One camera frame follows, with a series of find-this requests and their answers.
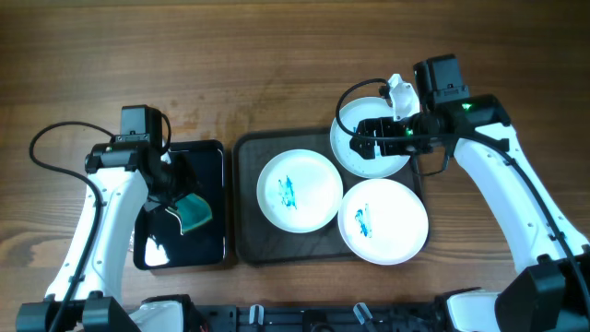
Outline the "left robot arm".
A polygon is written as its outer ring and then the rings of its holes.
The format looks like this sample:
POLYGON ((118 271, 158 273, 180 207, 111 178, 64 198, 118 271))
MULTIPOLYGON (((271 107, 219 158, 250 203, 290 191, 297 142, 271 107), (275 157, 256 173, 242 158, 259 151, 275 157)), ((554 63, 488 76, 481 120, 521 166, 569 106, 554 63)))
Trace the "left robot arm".
POLYGON ((210 222, 186 158, 163 161, 149 144, 96 146, 87 159, 87 198, 65 263, 41 302, 23 304, 19 331, 201 331, 187 295, 152 298, 127 313, 119 303, 124 261, 141 211, 164 210, 183 235, 210 222))

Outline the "white plate back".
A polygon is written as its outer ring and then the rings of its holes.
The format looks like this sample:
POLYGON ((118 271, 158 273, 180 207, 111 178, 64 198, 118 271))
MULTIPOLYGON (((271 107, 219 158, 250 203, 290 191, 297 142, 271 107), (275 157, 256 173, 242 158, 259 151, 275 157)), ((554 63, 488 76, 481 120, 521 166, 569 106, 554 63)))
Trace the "white plate back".
MULTIPOLYGON (((355 131, 361 120, 391 116, 394 114, 388 103, 377 97, 363 97, 347 103, 340 109, 342 124, 355 131)), ((350 149, 351 135, 346 134, 334 120, 329 134, 330 145, 337 161, 349 172, 362 178, 384 178, 400 171, 409 161, 409 156, 377 156, 364 160, 350 149)))

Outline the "green yellow sponge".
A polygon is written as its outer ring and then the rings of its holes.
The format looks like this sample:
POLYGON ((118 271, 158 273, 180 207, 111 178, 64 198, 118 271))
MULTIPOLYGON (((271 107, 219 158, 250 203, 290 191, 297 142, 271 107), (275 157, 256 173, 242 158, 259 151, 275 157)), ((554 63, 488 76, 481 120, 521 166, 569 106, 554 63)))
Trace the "green yellow sponge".
POLYGON ((210 205, 201 196, 190 194, 166 208, 180 224, 181 235, 204 226, 213 219, 210 205))

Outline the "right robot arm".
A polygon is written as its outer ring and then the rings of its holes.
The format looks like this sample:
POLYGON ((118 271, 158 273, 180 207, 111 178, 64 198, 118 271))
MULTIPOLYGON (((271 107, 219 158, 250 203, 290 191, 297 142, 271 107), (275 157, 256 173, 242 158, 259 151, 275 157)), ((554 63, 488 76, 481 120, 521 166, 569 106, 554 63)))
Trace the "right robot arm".
POLYGON ((463 290, 447 297, 447 325, 457 331, 586 331, 589 242, 563 217, 522 152, 510 117, 491 95, 432 98, 422 113, 365 115, 352 148, 365 159, 429 153, 472 178, 498 221, 517 278, 501 292, 463 290))

